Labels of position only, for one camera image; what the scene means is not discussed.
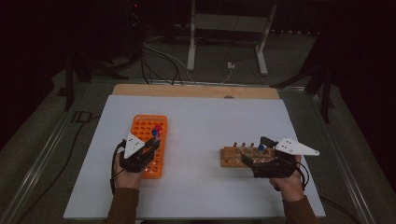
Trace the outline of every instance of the white tabletop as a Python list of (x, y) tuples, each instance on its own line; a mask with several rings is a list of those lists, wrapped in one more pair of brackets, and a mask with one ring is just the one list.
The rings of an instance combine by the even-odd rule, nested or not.
[[(145, 179), (137, 219), (283, 217), (279, 192), (248, 168), (222, 168), (219, 150), (260, 137), (295, 139), (282, 100), (193, 97), (108, 97), (64, 218), (105, 218), (111, 205), (112, 153), (131, 129), (134, 115), (165, 115), (163, 176)], [(305, 194), (324, 217), (314, 180)]]

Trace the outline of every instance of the metal stand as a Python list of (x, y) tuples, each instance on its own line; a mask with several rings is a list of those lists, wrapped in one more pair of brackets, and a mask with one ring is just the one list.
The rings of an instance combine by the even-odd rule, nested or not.
[(262, 42), (255, 47), (260, 73), (262, 76), (268, 75), (262, 51), (271, 29), (271, 24), (276, 12), (276, 6), (276, 4), (272, 5), (268, 17), (241, 17), (196, 13), (195, 0), (191, 0), (191, 36), (187, 69), (189, 71), (194, 70), (196, 49), (195, 29), (257, 32), (262, 33)]

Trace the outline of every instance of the dark floor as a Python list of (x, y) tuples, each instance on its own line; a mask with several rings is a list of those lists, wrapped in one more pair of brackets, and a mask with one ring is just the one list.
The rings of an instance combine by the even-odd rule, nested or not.
[[(270, 34), (264, 48), (264, 57), (269, 74), (259, 74), (254, 45), (260, 41), (251, 36), (232, 44), (198, 46), (195, 70), (187, 72), (189, 38), (173, 40), (152, 37), (146, 41), (145, 68), (148, 82), (166, 84), (176, 74), (175, 67), (149, 48), (172, 56), (179, 69), (180, 78), (176, 84), (191, 85), (246, 85), (262, 86), (276, 84), (295, 76), (304, 58), (315, 42), (310, 35)], [(233, 62), (235, 69), (230, 73), (227, 62)], [(43, 198), (29, 210), (22, 223), (97, 223), (97, 220), (65, 220), (64, 209), (78, 177), (97, 120), (86, 124), (81, 132), (80, 124), (71, 122), (76, 111), (102, 113), (106, 98), (118, 83), (146, 83), (140, 62), (120, 71), (127, 80), (116, 80), (99, 71), (91, 83), (76, 81), (76, 99), (69, 112), (64, 112), (64, 97), (56, 96), (64, 87), (64, 72), (55, 76), (53, 92), (43, 101), (36, 112), (21, 126), (19, 131), (0, 151), (0, 213), (2, 223), (14, 223), (19, 215), (39, 197), (44, 189), (62, 170), (69, 151), (73, 148), (71, 160), (59, 179)], [(335, 86), (332, 87), (330, 124), (320, 116), (318, 95), (304, 93), (308, 78), (279, 90), (290, 112), (290, 119), (300, 142), (320, 150), (317, 158), (307, 158), (318, 193), (345, 207), (361, 223), (392, 223), (396, 220), (396, 197), (382, 174), (376, 160), (365, 142), (359, 127), (350, 115)], [(37, 158), (47, 158), (39, 169), (31, 170)], [(26, 176), (35, 173), (30, 182), (23, 182)], [(322, 223), (353, 223), (340, 210), (323, 203), (327, 216)], [(284, 218), (264, 220), (213, 220), (212, 223), (284, 223)], [(188, 220), (157, 220), (155, 223), (197, 223)]]

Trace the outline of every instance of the cable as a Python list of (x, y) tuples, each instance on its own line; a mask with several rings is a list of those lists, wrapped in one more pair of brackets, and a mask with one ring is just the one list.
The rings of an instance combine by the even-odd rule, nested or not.
[[(300, 175), (302, 176), (302, 179), (303, 179), (303, 190), (304, 190), (305, 187), (306, 187), (306, 185), (307, 185), (308, 182), (309, 182), (309, 173), (308, 173), (308, 170), (306, 169), (306, 167), (305, 167), (304, 165), (302, 165), (302, 164), (301, 164), (300, 162), (298, 162), (298, 161), (297, 161), (297, 163), (298, 163), (299, 165), (301, 165), (301, 166), (305, 169), (305, 172), (306, 172), (306, 181), (304, 181), (304, 180), (305, 180), (304, 174), (303, 174), (303, 172), (301, 171), (301, 169), (297, 167), (297, 171), (300, 173)], [(348, 217), (350, 217), (355, 223), (361, 224), (354, 216), (352, 216), (352, 214), (350, 214), (350, 213), (349, 213), (343, 206), (341, 206), (340, 204), (335, 203), (335, 202), (333, 202), (333, 201), (331, 201), (331, 200), (329, 200), (329, 199), (327, 199), (327, 198), (325, 198), (325, 197), (323, 197), (323, 196), (320, 196), (320, 195), (319, 195), (319, 198), (320, 198), (323, 202), (325, 202), (325, 203), (327, 203), (327, 204), (333, 206), (334, 208), (340, 210), (342, 213), (344, 213), (345, 215), (347, 215)]]
[(145, 54), (148, 54), (148, 55), (151, 55), (151, 56), (154, 56), (154, 57), (158, 57), (158, 58), (162, 58), (162, 59), (165, 59), (165, 60), (167, 60), (168, 62), (170, 62), (170, 63), (175, 67), (175, 69), (176, 69), (176, 74), (175, 74), (175, 76), (173, 77), (172, 83), (171, 83), (171, 84), (172, 84), (172, 85), (175, 84), (175, 80), (176, 80), (176, 78), (178, 77), (180, 84), (183, 85), (183, 82), (181, 81), (180, 71), (179, 71), (177, 65), (171, 60), (171, 58), (169, 58), (168, 55), (166, 55), (166, 54), (164, 54), (164, 53), (162, 53), (162, 52), (159, 52), (159, 51), (155, 51), (155, 50), (153, 50), (153, 49), (146, 48), (145, 46), (143, 46), (143, 49), (153, 51), (153, 52), (155, 52), (155, 53), (160, 54), (161, 56), (159, 56), (159, 55), (154, 55), (154, 54), (150, 54), (150, 53), (147, 53), (147, 52), (144, 52)]
[(253, 74), (253, 76), (256, 77), (260, 81), (261, 85), (263, 85), (261, 76), (256, 74), (256, 72), (251, 68), (251, 66), (250, 66), (250, 64), (248, 62), (245, 62), (243, 60), (236, 60), (236, 61), (233, 61), (233, 62), (234, 63), (243, 63), (245, 66), (247, 66), (247, 68), (250, 71), (250, 73)]
[[(219, 31), (214, 31), (213, 34), (209, 33), (208, 35), (204, 35), (202, 37), (197, 37), (198, 40), (205, 42), (207, 45), (232, 45), (238, 41), (241, 40), (248, 40), (253, 36), (254, 33), (247, 33), (244, 34), (242, 37), (230, 37), (230, 36), (224, 36), (225, 38), (233, 38), (233, 40), (231, 41), (227, 41), (227, 42), (223, 42), (221, 39), (221, 34), (219, 33)], [(213, 35), (215, 37), (215, 41), (208, 39), (211, 35)], [(204, 43), (195, 43), (197, 46), (203, 46)]]
[(73, 151), (74, 151), (74, 147), (76, 145), (77, 139), (78, 139), (78, 135), (81, 132), (82, 128), (84, 127), (85, 124), (91, 122), (93, 119), (99, 119), (100, 116), (97, 117), (93, 117), (90, 118), (88, 121), (85, 121), (81, 124), (81, 126), (78, 128), (78, 131), (75, 135), (75, 138), (73, 140), (72, 146), (70, 147), (70, 151), (69, 151), (69, 155), (67, 157), (66, 163), (64, 164), (64, 167), (62, 167), (61, 171), (56, 175), (56, 177), (52, 180), (52, 182), (49, 184), (49, 186), (40, 194), (40, 196), (38, 196), (38, 198), (32, 203), (32, 205), (30, 205), (30, 207), (23, 213), (23, 215), (18, 219), (17, 223), (20, 224), (25, 218), (26, 216), (29, 214), (29, 212), (35, 207), (35, 205), (44, 197), (44, 195), (50, 190), (50, 188), (52, 188), (52, 186), (55, 184), (55, 182), (59, 179), (59, 177), (61, 176), (61, 174), (64, 172), (65, 168), (67, 167), (68, 163), (70, 162), (72, 155), (73, 155)]
[(227, 78), (226, 78), (224, 81), (222, 81), (222, 82), (216, 84), (215, 86), (219, 86), (219, 85), (223, 84), (224, 82), (226, 82), (228, 79), (230, 79), (231, 73), (232, 73), (232, 72), (233, 72), (233, 69), (230, 68), (230, 73), (228, 74)]
[[(239, 23), (239, 18), (240, 18), (240, 16), (238, 16), (238, 19), (236, 20), (235, 26), (233, 27), (233, 31), (235, 31), (236, 26), (237, 26), (238, 23)], [(223, 62), (221, 63), (220, 67), (222, 67), (222, 66), (224, 65), (225, 61), (227, 60), (228, 56), (230, 55), (230, 52), (231, 52), (231, 49), (232, 49), (232, 48), (233, 48), (233, 44), (231, 44), (230, 48), (228, 49), (228, 52), (227, 52), (227, 54), (225, 55), (224, 60), (223, 60)]]
[(332, 202), (331, 200), (329, 200), (329, 199), (327, 199), (327, 198), (325, 198), (325, 197), (323, 197), (323, 196), (320, 196), (320, 195), (319, 195), (319, 198), (320, 198), (323, 202), (325, 202), (325, 203), (327, 203), (327, 204), (333, 206), (334, 208), (340, 210), (342, 213), (344, 213), (345, 215), (347, 215), (348, 217), (350, 217), (355, 223), (361, 224), (361, 223), (358, 221), (357, 218), (355, 218), (352, 214), (350, 214), (350, 213), (349, 213), (343, 206), (341, 206), (340, 204), (335, 203), (335, 202)]
[(173, 59), (175, 59), (176, 61), (178, 61), (181, 65), (183, 65), (184, 69), (186, 70), (187, 77), (189, 78), (189, 80), (190, 80), (191, 82), (193, 82), (194, 84), (197, 84), (197, 85), (198, 85), (198, 83), (196, 83), (194, 80), (192, 80), (192, 78), (190, 77), (189, 70), (187, 69), (187, 66), (186, 66), (181, 60), (179, 60), (178, 58), (176, 58), (176, 57), (174, 57), (174, 56), (172, 56), (172, 55), (170, 55), (170, 54), (166, 54), (166, 53), (160, 52), (160, 51), (158, 51), (158, 50), (156, 50), (156, 49), (152, 49), (151, 47), (149, 47), (149, 46), (148, 46), (146, 43), (144, 43), (144, 42), (143, 42), (143, 45), (144, 45), (146, 48), (153, 50), (154, 52), (161, 53), (161, 54), (163, 54), (163, 55), (166, 55), (166, 56), (168, 56), (168, 57), (170, 57), (170, 58), (173, 58)]
[(114, 166), (115, 166), (115, 164), (116, 164), (116, 156), (117, 156), (117, 153), (118, 153), (120, 147), (125, 148), (125, 146), (126, 146), (126, 140), (125, 140), (125, 139), (122, 139), (122, 142), (119, 143), (119, 144), (117, 145), (116, 149), (114, 149), (113, 158), (112, 158), (112, 160), (111, 160), (110, 187), (111, 187), (111, 192), (113, 193), (113, 195), (114, 195), (114, 193), (116, 192), (116, 185), (115, 185), (115, 183), (114, 183), (114, 178), (116, 178), (117, 175), (119, 175), (120, 173), (122, 173), (122, 172), (124, 171), (124, 169), (122, 169), (121, 171), (119, 171), (118, 173), (116, 173), (116, 174), (114, 175)]
[(145, 76), (145, 67), (144, 67), (144, 55), (140, 54), (140, 67), (142, 69), (142, 76), (145, 79), (146, 83), (149, 85), (152, 83), (152, 80), (149, 82), (148, 79)]
[[(130, 15), (132, 15), (134, 17), (134, 19), (137, 21), (137, 23), (140, 23), (140, 20), (134, 13), (130, 13), (130, 10), (132, 10), (132, 9), (130, 9), (131, 6), (129, 6), (129, 3), (127, 2), (127, 0), (123, 0), (122, 4), (123, 4), (123, 7), (125, 8), (124, 13), (125, 13), (125, 17), (126, 17), (126, 19), (125, 19), (126, 20), (126, 31), (125, 31), (125, 40), (123, 41), (124, 44), (122, 47), (121, 56), (124, 55), (125, 51), (127, 50), (128, 44), (131, 43), (129, 41), (129, 38), (131, 38), (131, 37), (134, 39), (134, 43), (137, 43), (136, 48), (141, 49), (141, 43), (139, 43), (139, 42), (140, 41), (143, 42), (143, 40), (140, 37), (140, 34), (142, 32), (141, 31), (142, 28), (140, 26), (144, 26), (144, 25), (140, 25), (140, 26), (136, 25), (137, 28), (136, 28), (136, 26), (133, 27), (131, 29), (131, 34), (130, 34), (130, 23), (133, 21), (130, 19)], [(99, 15), (98, 11), (100, 11), (100, 10), (95, 5), (95, 9), (94, 9), (95, 16), (96, 16), (97, 20), (100, 20), (100, 15)], [(101, 24), (100, 24), (99, 28), (102, 31), (104, 31), (103, 30), (104, 28), (102, 27)], [(120, 72), (120, 71), (123, 71), (123, 70), (131, 67), (132, 65), (134, 65), (137, 62), (137, 60), (140, 57), (140, 54), (142, 53), (140, 49), (138, 49), (136, 52), (131, 52), (130, 50), (128, 50), (126, 52), (127, 54), (129, 54), (129, 56), (127, 57), (128, 61), (125, 63), (119, 63), (116, 65), (112, 65), (112, 64), (108, 64), (108, 63), (104, 63), (104, 62), (97, 62), (97, 63), (101, 64), (105, 68), (111, 69), (114, 72)]]
[[(213, 30), (208, 30), (206, 35), (203, 35), (201, 37), (195, 37), (195, 39), (201, 39), (201, 38), (205, 38), (205, 36), (209, 36), (209, 34), (212, 32)], [(168, 36), (164, 36), (164, 35), (156, 35), (153, 36), (151, 38), (149, 38), (150, 35), (147, 36), (147, 39), (145, 39), (145, 43), (151, 42), (153, 40), (157, 40), (157, 39), (161, 39), (161, 38), (169, 38)], [(189, 35), (179, 35), (179, 36), (172, 36), (172, 39), (178, 39), (178, 38), (188, 38), (190, 39), (191, 36)]]
[(146, 58), (145, 58), (145, 56), (144, 56), (144, 54), (142, 54), (143, 55), (143, 65), (145, 65), (147, 68), (148, 68), (148, 70), (149, 70), (149, 73), (151, 74), (154, 74), (156, 77), (158, 77), (159, 79), (161, 79), (161, 80), (163, 80), (163, 81), (165, 81), (166, 83), (168, 83), (168, 84), (171, 84), (172, 85), (172, 83), (171, 82), (169, 82), (168, 80), (166, 80), (164, 77), (161, 77), (160, 75), (158, 75), (156, 72), (154, 72), (154, 70), (152, 70), (151, 69), (151, 67), (147, 64), (147, 62), (146, 62)]

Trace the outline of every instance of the person's hand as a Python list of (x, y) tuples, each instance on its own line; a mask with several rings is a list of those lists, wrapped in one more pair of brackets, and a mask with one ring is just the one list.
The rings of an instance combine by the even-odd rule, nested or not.
[[(297, 162), (301, 161), (301, 156), (296, 156)], [(270, 178), (270, 183), (275, 189), (279, 189), (282, 198), (286, 202), (300, 201), (304, 195), (301, 175), (298, 171), (285, 178)]]
[(116, 188), (139, 189), (145, 169), (140, 173), (129, 173), (122, 170), (122, 167), (120, 167), (120, 153), (118, 153), (114, 167), (114, 174), (118, 174), (114, 179)]

